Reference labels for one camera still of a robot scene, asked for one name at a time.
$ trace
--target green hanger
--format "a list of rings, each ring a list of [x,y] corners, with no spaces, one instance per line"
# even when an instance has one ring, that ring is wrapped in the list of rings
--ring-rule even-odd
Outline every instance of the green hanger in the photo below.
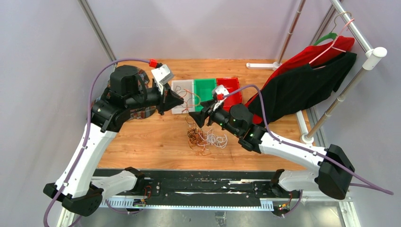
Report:
[[[328,33],[327,35],[323,36],[322,38],[318,39],[318,40],[313,44],[313,46],[317,46],[319,43],[323,42],[324,40],[328,40],[328,39],[334,40],[334,39],[337,37],[337,34],[336,34],[336,33],[333,33],[334,29],[335,29],[336,26],[337,26],[336,19],[337,19],[337,17],[338,17],[339,15],[344,14],[344,13],[349,13],[349,16],[352,17],[352,14],[351,14],[350,12],[342,12],[342,13],[338,14],[338,15],[334,18],[334,28],[331,30],[331,32]]]
[[[332,39],[334,40],[337,37],[336,33],[330,32],[327,35],[323,36],[322,38],[318,39],[313,46],[317,46],[319,43],[323,42],[324,40]]]

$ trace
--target red tray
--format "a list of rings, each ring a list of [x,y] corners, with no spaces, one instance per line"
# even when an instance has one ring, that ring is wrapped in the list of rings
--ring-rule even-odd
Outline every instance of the red tray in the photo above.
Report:
[[[216,78],[217,85],[223,85],[228,92],[233,92],[237,89],[239,89],[239,81],[238,78]],[[226,111],[229,111],[230,108],[238,103],[242,103],[242,94],[241,92],[238,92],[230,97],[228,97],[224,101],[224,106],[223,109]]]

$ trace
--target wooden tabletop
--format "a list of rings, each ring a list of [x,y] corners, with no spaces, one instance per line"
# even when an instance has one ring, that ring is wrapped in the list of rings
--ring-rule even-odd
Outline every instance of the wooden tabletop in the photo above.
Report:
[[[174,79],[204,79],[238,77],[240,85],[255,84],[262,88],[271,70],[250,70],[245,64],[271,63],[269,60],[220,60],[220,59],[189,59],[189,60],[158,60],[167,64],[174,74]],[[151,68],[141,62],[123,62],[120,65],[135,65],[146,71],[152,78]],[[256,91],[248,88],[242,92],[245,103]],[[288,160],[249,152],[238,144],[238,138],[213,124],[218,136],[228,137],[225,148],[209,146],[210,155],[197,156],[198,148],[191,149],[188,145],[188,123],[186,114],[171,114],[164,116],[155,113],[143,120],[126,122],[116,138],[109,145],[99,162],[99,168],[137,169],[196,169],[196,170],[241,170],[241,171],[275,171],[301,170],[302,166]],[[306,124],[309,121],[304,112]],[[270,129],[278,135],[299,141],[300,131],[295,114],[284,116],[271,123]]]

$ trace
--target red shirt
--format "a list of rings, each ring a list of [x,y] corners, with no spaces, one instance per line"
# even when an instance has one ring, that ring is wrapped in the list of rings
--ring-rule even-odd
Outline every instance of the red shirt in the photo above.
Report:
[[[345,50],[345,51],[350,51],[352,46],[354,45],[355,39],[352,37],[343,37],[339,36],[336,43],[334,44],[334,47]],[[325,51],[327,48],[330,47],[330,45],[333,43],[333,41],[319,45],[319,46],[308,46],[306,47],[301,53],[295,55],[285,63],[283,63],[276,71],[272,73],[272,75],[267,79],[266,83],[263,85],[263,88],[267,85],[267,83],[275,78],[278,75],[281,75],[284,72],[287,72],[288,70],[292,70],[298,67],[301,67],[303,65],[308,64],[311,60],[313,60],[315,57],[317,57],[319,54],[321,54],[323,51]],[[311,66],[317,66],[317,65],[322,65],[325,62],[329,61],[330,59],[337,57],[341,51],[335,50],[335,49],[330,49],[326,53],[324,53],[322,56],[320,56],[318,59],[316,59],[314,62],[312,62]],[[256,93],[246,104],[245,106],[248,107],[248,105],[255,99],[255,97],[258,95]],[[255,124],[260,124],[263,121],[263,119],[257,115],[253,115],[253,123]]]

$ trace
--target pink hanger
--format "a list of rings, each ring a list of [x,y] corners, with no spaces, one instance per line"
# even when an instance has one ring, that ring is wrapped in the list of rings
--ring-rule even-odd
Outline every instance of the pink hanger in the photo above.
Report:
[[[339,48],[336,48],[336,47],[333,47],[334,46],[334,44],[336,43],[336,41],[337,41],[337,39],[338,39],[338,37],[341,35],[341,33],[344,31],[344,29],[353,21],[353,20],[355,20],[354,18],[352,18],[348,23],[346,23],[345,24],[345,26],[342,28],[342,30],[340,31],[340,33],[338,34],[338,36],[334,39],[334,41],[333,41],[333,43],[330,45],[330,47],[329,48],[327,48],[325,51],[323,51],[321,54],[319,54],[317,57],[315,57],[312,61],[310,61],[309,62],[309,64],[312,64],[312,62],[314,62],[316,59],[318,59],[320,56],[322,56],[324,53],[326,53],[330,48],[333,48],[334,50],[338,50],[338,51],[341,51],[341,52],[346,52],[345,50],[342,50],[342,49],[339,49]]]

